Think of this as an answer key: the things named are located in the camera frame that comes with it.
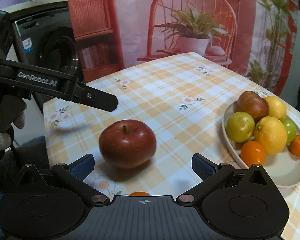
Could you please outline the gloved left hand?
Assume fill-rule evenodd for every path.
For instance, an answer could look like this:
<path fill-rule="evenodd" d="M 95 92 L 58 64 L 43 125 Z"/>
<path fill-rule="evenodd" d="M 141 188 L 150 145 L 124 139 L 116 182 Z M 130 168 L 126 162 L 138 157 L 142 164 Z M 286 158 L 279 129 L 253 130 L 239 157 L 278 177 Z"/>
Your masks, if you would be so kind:
<path fill-rule="evenodd" d="M 23 99 L 0 92 L 0 189 L 11 178 L 12 168 L 8 163 L 8 149 L 14 141 L 12 124 L 22 129 L 25 126 L 24 111 L 27 108 Z"/>

